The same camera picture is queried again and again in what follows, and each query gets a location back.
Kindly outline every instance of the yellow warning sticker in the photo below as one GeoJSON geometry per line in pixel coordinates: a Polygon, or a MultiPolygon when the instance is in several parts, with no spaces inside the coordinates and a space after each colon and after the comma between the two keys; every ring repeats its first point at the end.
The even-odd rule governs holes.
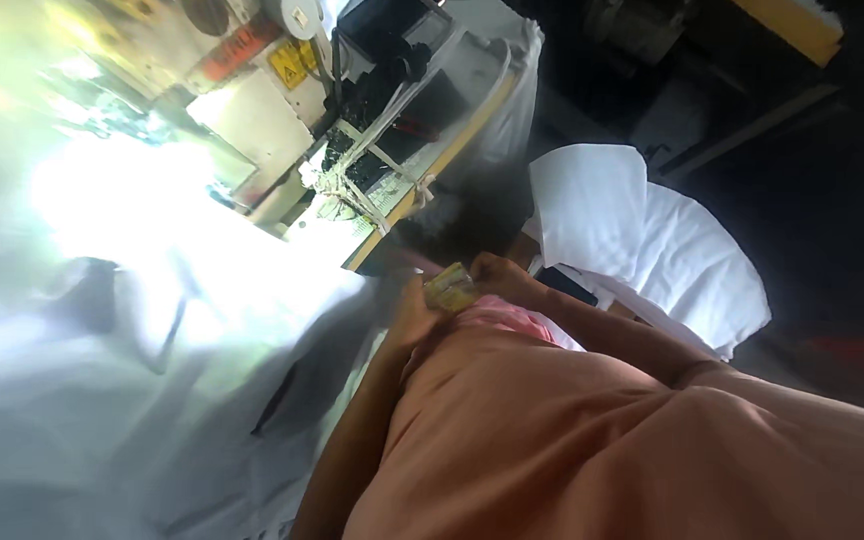
{"type": "Polygon", "coordinates": [[[307,70],[318,68],[308,41],[300,41],[298,48],[286,41],[269,54],[269,64],[290,91],[306,80],[307,70]]]}

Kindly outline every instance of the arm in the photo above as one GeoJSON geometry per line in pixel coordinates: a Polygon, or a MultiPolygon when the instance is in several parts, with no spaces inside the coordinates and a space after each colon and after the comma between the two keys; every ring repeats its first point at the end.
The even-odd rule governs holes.
{"type": "Polygon", "coordinates": [[[585,350],[601,353],[644,371],[666,387],[725,364],[661,330],[592,307],[529,276],[507,258],[483,252],[471,275],[484,293],[497,294],[555,322],[585,350]]]}
{"type": "Polygon", "coordinates": [[[355,504],[378,471],[402,370],[416,345],[443,319],[426,307],[422,279],[406,285],[382,345],[312,471],[292,526],[294,540],[342,537],[355,504]]]}

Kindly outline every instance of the orange garment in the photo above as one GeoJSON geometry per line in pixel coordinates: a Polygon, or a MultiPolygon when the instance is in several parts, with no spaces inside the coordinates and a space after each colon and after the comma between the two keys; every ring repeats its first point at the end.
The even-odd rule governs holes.
{"type": "Polygon", "coordinates": [[[406,381],[344,538],[864,539],[864,409],[462,327],[406,381]]]}

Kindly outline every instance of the hand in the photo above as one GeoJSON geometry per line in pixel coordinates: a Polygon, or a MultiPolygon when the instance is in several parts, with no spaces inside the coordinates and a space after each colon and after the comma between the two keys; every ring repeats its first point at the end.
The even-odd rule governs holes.
{"type": "Polygon", "coordinates": [[[540,312],[548,287],[508,258],[482,251],[469,272],[475,287],[483,294],[501,296],[506,302],[532,312],[540,312]]]}
{"type": "Polygon", "coordinates": [[[436,325],[449,318],[449,315],[445,311],[429,309],[423,291],[422,276],[416,275],[409,279],[402,289],[398,307],[395,309],[395,318],[385,341],[390,346],[411,352],[436,325]]]}

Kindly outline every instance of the white fabric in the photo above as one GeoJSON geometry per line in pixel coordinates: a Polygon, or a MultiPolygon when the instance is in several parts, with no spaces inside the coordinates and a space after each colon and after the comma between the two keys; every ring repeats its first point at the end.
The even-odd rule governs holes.
{"type": "MultiPolygon", "coordinates": [[[[6,166],[19,131],[0,129],[6,166]]],[[[31,187],[0,168],[0,276],[15,276],[0,279],[0,540],[277,538],[364,358],[364,278],[297,260],[162,152],[74,142],[31,187]],[[1,219],[40,210],[31,200],[52,228],[1,219]],[[60,290],[56,272],[23,278],[21,262],[73,247],[115,255],[109,286],[82,259],[52,267],[69,270],[60,290]],[[110,329],[87,324],[103,313],[110,329]]]]}
{"type": "Polygon", "coordinates": [[[446,2],[446,12],[479,38],[506,43],[518,74],[505,102],[489,117],[479,133],[477,166],[493,166],[520,156],[532,132],[539,88],[539,55],[546,37],[539,24],[519,16],[501,0],[446,2]]]}
{"type": "Polygon", "coordinates": [[[576,144],[546,153],[529,172],[545,264],[629,283],[645,216],[646,170],[639,152],[576,144]]]}
{"type": "Polygon", "coordinates": [[[543,264],[593,294],[613,295],[672,336],[730,359],[772,317],[755,267],[699,202],[644,175],[608,174],[638,170],[638,153],[589,146],[546,154],[539,178],[532,169],[538,219],[523,231],[537,236],[540,228],[543,264]],[[628,163],[617,166],[621,161],[628,163]],[[595,179],[595,189],[586,178],[595,179]]]}

